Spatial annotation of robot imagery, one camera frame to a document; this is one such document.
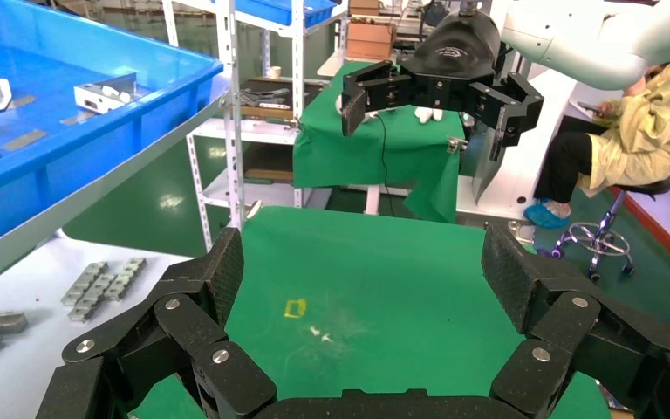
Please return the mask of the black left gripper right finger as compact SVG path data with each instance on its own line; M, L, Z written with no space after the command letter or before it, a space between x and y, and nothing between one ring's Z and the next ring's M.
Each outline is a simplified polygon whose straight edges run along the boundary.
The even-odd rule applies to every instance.
M482 271L523 336L490 396L547 418L576 374L598 381L638 418L670 418L670 324L603 292L570 263L485 230Z

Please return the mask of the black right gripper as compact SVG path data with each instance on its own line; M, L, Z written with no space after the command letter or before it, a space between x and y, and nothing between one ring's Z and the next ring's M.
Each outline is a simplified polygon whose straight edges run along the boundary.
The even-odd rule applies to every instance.
M489 159L499 161L521 134L537 126L544 97L518 72L497 84L500 35L489 15L446 16L404 62L389 60L350 72L341 92L342 134L352 136L371 112L404 105L466 110L494 129Z

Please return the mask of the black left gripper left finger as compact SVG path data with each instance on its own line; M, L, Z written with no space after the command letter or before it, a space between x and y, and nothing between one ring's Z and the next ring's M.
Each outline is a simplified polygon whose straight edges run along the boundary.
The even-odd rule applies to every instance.
M140 303L65 346L38 417L124 418L169 376L209 418L258 415L276 386L224 328L243 271L235 228L206 255L170 265Z

